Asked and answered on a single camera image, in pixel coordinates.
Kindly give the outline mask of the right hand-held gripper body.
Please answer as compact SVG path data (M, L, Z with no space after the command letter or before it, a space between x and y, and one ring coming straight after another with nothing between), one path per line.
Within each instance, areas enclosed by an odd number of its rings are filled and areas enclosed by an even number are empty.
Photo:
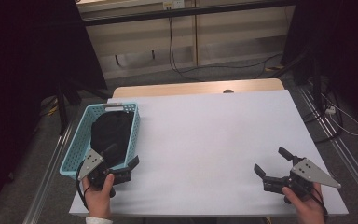
M303 198L306 195L311 195L314 183L336 189L341 188L340 183L310 159L299 158L298 156L285 156L285 158L293 163L289 176L278 178L267 176L265 172L262 172L264 191L282 194L282 188L287 187L298 198Z

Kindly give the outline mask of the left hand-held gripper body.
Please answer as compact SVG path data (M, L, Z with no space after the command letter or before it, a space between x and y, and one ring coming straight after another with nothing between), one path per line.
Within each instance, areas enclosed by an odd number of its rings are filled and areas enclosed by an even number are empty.
M86 177L89 183L96 189L103 188L104 180L109 174L115 176L114 184L122 184L131 180L131 169L128 166L124 168L113 169L114 166L121 164L124 157L119 155L115 164L108 164L103 157L103 151L98 153L90 149L77 168L77 192L81 198L84 198L84 192L80 187L81 180Z

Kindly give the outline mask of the light blue plastic basket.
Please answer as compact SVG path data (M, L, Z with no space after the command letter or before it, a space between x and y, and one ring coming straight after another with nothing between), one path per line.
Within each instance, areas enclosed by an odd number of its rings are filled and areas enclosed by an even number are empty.
M63 159L60 174L69 176L73 179L77 178L76 170L79 164L86 158L86 154L91 149L91 125L102 114L112 111L131 112L133 119L131 123L131 132L125 159L113 166L113 170L126 168L130 162L136 157L136 141L140 126L140 115L138 105L135 102L111 103L111 104L95 104L88 105L83 113L81 120L77 126L75 135L68 147L66 155Z

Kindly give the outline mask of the black shorts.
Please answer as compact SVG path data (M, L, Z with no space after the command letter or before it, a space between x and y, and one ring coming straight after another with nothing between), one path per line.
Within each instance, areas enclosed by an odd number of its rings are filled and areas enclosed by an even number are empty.
M109 111L101 114L91 125L91 148L101 153L116 143L119 155L125 159L133 117L133 112L125 111Z

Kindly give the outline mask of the person's right hand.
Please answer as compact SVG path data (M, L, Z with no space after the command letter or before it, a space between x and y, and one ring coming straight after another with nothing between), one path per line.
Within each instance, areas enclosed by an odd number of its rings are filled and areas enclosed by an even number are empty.
M282 192L295 207L298 224L325 224L324 210L312 198L299 199L288 187Z

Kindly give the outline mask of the person's left hand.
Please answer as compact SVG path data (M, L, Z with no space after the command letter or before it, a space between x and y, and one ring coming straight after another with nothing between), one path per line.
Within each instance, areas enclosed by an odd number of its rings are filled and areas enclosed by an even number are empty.
M84 196L91 217L109 219L111 217L110 209L110 190L113 187L115 177L109 174L104 180L101 190L94 189L88 179L82 179L82 185L85 189Z

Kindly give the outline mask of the white table cover sheet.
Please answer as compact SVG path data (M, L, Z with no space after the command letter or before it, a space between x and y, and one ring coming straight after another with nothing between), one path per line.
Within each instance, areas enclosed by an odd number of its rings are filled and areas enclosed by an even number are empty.
M288 91L135 98L139 165L115 217L282 217L295 210L255 174L288 175L278 150L324 166Z

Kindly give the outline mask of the wooden table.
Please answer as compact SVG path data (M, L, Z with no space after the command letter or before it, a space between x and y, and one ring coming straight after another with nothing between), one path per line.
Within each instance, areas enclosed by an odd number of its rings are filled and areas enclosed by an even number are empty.
M237 92L280 91L284 86L277 78L226 80L194 83L159 84L119 87L113 92L114 98L154 97L187 94L223 93L224 90Z

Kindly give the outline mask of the wide black curtain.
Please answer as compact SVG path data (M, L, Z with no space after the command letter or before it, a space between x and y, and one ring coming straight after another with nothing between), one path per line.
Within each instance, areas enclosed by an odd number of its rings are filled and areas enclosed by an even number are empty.
M0 0L0 191L39 121L41 102L106 83L77 0Z

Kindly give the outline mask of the beige wooden cabinet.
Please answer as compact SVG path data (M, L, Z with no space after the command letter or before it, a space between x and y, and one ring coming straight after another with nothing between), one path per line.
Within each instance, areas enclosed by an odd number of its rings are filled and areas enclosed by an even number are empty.
M164 10L166 0L79 0L83 19ZM185 0L206 7L257 0ZM107 79L257 58L283 49L296 6L86 26Z

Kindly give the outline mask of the narrow black curtain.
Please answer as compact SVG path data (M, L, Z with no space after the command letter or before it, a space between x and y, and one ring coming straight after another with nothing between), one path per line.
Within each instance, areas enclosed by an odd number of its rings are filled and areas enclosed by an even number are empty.
M304 51L358 114L358 0L298 0L281 63Z

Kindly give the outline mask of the black horizontal bar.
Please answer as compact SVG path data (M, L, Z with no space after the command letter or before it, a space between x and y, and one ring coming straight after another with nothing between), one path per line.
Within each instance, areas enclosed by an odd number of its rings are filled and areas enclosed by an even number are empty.
M288 6L295 6L297 2L298 0L257 0L247 3L224 4L224 5L206 6L206 7L189 7L189 8L182 8L182 9L135 13L130 15L96 17L90 19L83 19L82 23L85 26L97 26L97 25L133 22L133 21L150 21L150 20L197 16L197 15L206 15L206 14L214 14L214 13L265 9L265 8L273 8L273 7L288 7Z

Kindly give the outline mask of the long metal floor rail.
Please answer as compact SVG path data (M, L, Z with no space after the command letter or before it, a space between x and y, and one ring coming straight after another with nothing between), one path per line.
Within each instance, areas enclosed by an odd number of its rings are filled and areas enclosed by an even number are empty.
M310 86L296 87L293 96L328 173L341 184L342 200L358 215L358 118L333 93L322 99L336 108L334 115L316 108Z

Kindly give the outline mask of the short metal floor rail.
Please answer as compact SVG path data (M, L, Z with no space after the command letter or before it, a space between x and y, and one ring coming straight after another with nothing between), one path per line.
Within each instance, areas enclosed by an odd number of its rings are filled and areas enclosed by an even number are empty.
M41 216L44 204L48 197L48 192L52 183L52 180L57 173L60 166L60 157L64 151L64 148L69 140L72 127L67 126L59 136L56 147L49 160L46 172L44 172L43 178L37 188L31 205L26 213L26 216L22 224L37 224Z

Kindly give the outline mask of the white wall outlet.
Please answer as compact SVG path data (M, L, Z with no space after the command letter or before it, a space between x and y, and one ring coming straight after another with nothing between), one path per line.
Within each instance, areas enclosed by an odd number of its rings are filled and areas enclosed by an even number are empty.
M164 10L182 9L185 7L185 0L166 0L162 3Z

